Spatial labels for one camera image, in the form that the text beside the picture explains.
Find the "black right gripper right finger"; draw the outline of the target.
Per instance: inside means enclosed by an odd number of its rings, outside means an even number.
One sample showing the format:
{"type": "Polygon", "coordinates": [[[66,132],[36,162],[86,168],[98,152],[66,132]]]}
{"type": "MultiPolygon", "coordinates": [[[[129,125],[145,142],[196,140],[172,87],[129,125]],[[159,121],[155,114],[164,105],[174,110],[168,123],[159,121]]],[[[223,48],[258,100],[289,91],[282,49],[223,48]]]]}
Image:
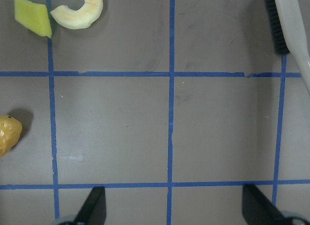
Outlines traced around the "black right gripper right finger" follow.
{"type": "Polygon", "coordinates": [[[248,225],[287,225],[282,213],[254,184],[243,185],[242,215],[248,225]]]}

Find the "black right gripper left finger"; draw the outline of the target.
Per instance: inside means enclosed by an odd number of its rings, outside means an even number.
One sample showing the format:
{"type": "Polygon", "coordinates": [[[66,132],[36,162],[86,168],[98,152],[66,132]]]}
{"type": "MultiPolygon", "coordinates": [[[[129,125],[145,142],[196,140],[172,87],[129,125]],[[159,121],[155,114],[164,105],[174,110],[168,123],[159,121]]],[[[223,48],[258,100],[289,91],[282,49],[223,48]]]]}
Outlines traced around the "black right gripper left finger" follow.
{"type": "Polygon", "coordinates": [[[104,225],[106,221],[105,187],[94,187],[73,220],[74,225],[104,225]]]}

